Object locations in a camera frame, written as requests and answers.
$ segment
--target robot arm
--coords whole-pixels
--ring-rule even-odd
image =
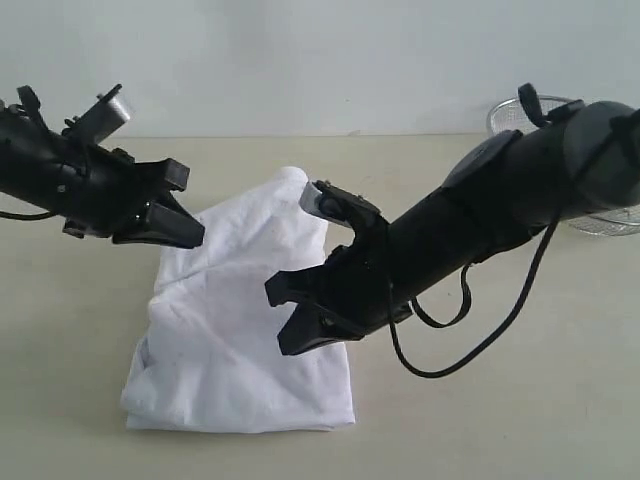
[[[328,182],[307,186],[303,209],[353,228],[355,238],[323,265],[279,272],[267,281],[272,306],[298,304],[278,336],[283,354],[360,340],[387,324],[395,345],[394,324],[412,314],[409,303],[452,272],[516,248],[549,227],[532,264],[537,268],[558,221],[640,203],[638,112],[614,102],[576,101],[545,117],[533,87],[519,93],[540,128],[529,135],[506,131],[483,142],[441,187],[392,223],[361,197]],[[532,271],[506,326],[524,303]],[[479,348],[470,358],[486,345]]]
[[[67,120],[60,135],[40,115],[40,101],[28,87],[18,89],[20,105],[0,102],[0,191],[49,213],[19,215],[40,220],[61,215],[63,231],[111,237],[113,243],[154,243],[179,248],[202,244],[204,227],[170,193],[184,191],[189,169],[168,158],[135,163],[121,149],[98,144],[130,118],[120,85],[82,117]]]

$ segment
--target white cloth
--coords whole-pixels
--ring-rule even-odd
[[[198,216],[202,247],[165,248],[121,406],[128,428],[256,433],[354,423],[343,344],[281,355],[294,305],[271,308],[264,282],[324,261],[327,224],[302,211],[305,173],[268,183]]]

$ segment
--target beige table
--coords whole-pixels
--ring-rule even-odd
[[[436,187],[478,136],[126,140],[139,159],[192,168],[201,209],[281,165],[361,193],[393,219]],[[640,236],[560,228],[521,318],[456,375],[427,381],[388,332],[350,345],[358,423],[335,433],[131,433],[118,398],[146,326],[158,248],[62,235],[62,221],[3,221],[0,237],[2,479],[626,479],[640,472]],[[348,241],[332,227],[328,246]],[[400,333],[425,368],[446,366],[508,312],[534,244],[470,273],[471,317]],[[422,296],[442,318],[457,278]]]

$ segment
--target wire mesh basket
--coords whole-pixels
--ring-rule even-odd
[[[571,99],[540,95],[540,106],[546,115],[550,110],[564,105]],[[537,127],[533,125],[517,98],[511,98],[493,107],[487,115],[487,130],[495,135],[504,130],[520,130],[531,133]],[[640,233],[640,206],[622,208],[611,212],[598,213],[575,218],[565,222],[578,230],[594,235],[631,235]]]

